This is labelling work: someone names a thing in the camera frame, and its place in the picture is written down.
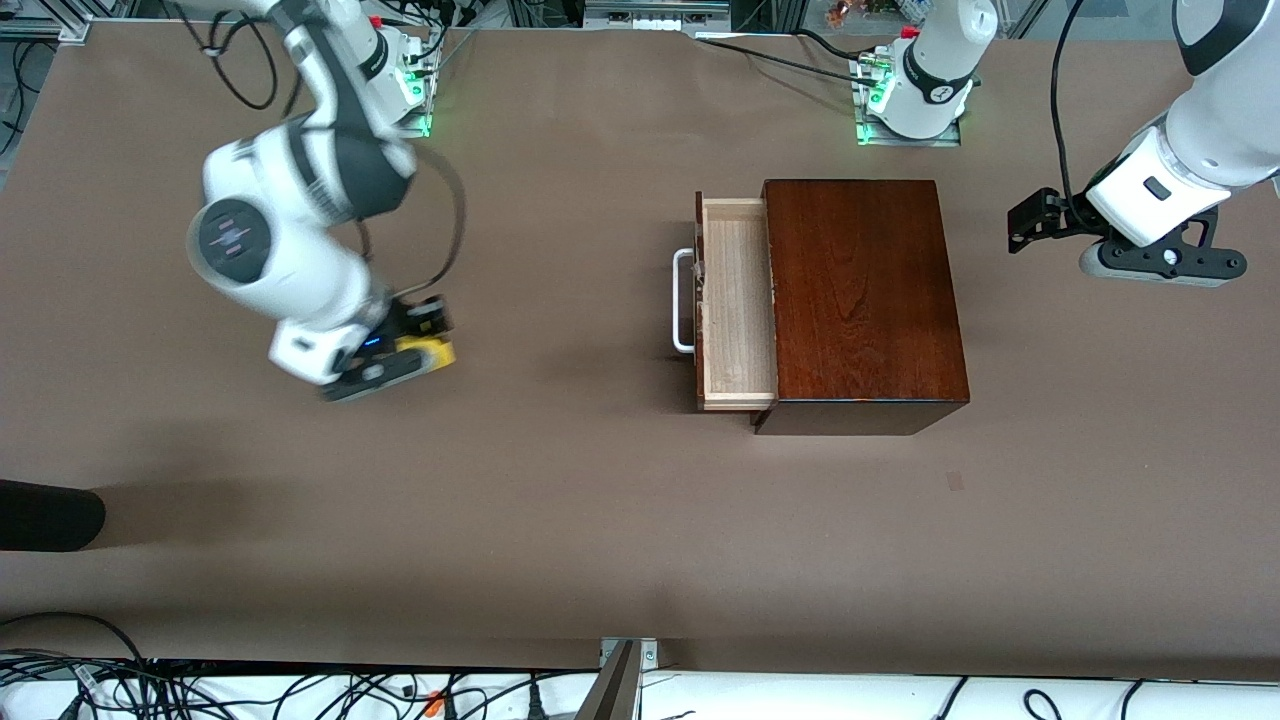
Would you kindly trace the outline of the yellow block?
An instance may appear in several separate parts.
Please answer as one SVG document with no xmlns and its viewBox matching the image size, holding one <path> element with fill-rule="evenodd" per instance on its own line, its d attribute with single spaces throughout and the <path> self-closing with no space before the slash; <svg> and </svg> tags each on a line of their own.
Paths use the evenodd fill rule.
<svg viewBox="0 0 1280 720">
<path fill-rule="evenodd" d="M 435 372 L 456 361 L 453 343 L 442 337 L 402 337 L 396 341 L 398 352 L 416 354 L 421 372 Z"/>
</svg>

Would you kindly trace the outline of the white drawer handle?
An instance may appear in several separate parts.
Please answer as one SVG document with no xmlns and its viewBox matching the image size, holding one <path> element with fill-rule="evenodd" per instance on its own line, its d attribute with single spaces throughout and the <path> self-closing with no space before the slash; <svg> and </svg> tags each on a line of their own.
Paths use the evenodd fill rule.
<svg viewBox="0 0 1280 720">
<path fill-rule="evenodd" d="M 684 275 L 685 269 L 692 268 L 696 260 L 694 247 L 677 249 L 671 259 L 671 343 L 677 354 L 692 356 L 695 343 L 684 337 Z"/>
</svg>

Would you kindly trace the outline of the wooden drawer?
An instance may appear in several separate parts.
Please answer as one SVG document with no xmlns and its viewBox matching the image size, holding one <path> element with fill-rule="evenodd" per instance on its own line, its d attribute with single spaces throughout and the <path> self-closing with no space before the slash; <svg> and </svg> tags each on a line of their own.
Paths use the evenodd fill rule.
<svg viewBox="0 0 1280 720">
<path fill-rule="evenodd" d="M 691 269 L 700 409 L 767 410 L 778 395 L 765 201 L 698 193 Z"/>
</svg>

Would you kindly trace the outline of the dark brown wooden cabinet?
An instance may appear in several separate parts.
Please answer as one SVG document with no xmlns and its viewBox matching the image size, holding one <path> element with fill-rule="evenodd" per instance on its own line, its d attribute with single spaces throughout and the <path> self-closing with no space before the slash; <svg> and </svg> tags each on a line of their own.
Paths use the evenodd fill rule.
<svg viewBox="0 0 1280 720">
<path fill-rule="evenodd" d="M 969 405 L 932 179 L 768 179 L 776 397 L 759 436 L 914 436 Z"/>
</svg>

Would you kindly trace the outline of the white power strip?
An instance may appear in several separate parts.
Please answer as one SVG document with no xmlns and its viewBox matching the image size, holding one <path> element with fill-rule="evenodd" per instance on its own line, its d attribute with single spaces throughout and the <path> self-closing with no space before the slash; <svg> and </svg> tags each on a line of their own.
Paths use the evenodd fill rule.
<svg viewBox="0 0 1280 720">
<path fill-rule="evenodd" d="M 584 29 L 731 33 L 728 0 L 582 0 Z"/>
</svg>

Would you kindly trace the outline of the black rounded object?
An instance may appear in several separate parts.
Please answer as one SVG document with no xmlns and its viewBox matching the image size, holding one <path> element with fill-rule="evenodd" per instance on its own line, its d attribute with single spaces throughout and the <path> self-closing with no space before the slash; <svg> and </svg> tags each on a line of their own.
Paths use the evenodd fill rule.
<svg viewBox="0 0 1280 720">
<path fill-rule="evenodd" d="M 105 502 L 90 489 L 0 479 L 0 551 L 81 551 L 105 520 Z"/>
</svg>

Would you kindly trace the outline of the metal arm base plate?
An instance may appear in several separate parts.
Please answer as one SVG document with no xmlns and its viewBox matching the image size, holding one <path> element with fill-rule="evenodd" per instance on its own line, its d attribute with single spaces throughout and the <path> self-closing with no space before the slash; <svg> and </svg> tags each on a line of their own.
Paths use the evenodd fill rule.
<svg viewBox="0 0 1280 720">
<path fill-rule="evenodd" d="M 856 140 L 860 146 L 951 149 L 961 143 L 959 119 L 952 119 L 941 135 L 932 138 L 909 138 L 892 131 L 884 119 L 876 113 L 884 105 L 893 90 L 895 79 L 890 70 L 890 61 L 863 53 L 856 60 L 850 60 L 847 64 L 854 78 L 872 82 L 872 85 L 851 83 Z"/>
<path fill-rule="evenodd" d="M 389 27 L 376 32 L 372 51 L 356 70 L 356 92 L 375 127 L 402 138 L 425 138 L 431 131 L 439 51 L 421 38 Z"/>
</svg>

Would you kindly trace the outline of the grey metal post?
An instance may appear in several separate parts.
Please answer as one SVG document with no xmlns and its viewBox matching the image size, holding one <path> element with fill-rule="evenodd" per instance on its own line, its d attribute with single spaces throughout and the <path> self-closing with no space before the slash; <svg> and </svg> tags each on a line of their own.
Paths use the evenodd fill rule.
<svg viewBox="0 0 1280 720">
<path fill-rule="evenodd" d="M 602 656 L 604 665 L 573 720 L 637 720 L 645 662 L 643 641 L 603 641 Z"/>
</svg>

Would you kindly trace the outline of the aluminium frame profile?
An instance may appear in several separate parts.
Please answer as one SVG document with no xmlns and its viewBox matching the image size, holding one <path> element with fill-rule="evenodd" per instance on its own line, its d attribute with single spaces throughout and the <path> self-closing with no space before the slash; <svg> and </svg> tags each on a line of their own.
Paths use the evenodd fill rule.
<svg viewBox="0 0 1280 720">
<path fill-rule="evenodd" d="M 83 44 L 93 18 L 83 0 L 0 0 L 0 42 Z"/>
</svg>

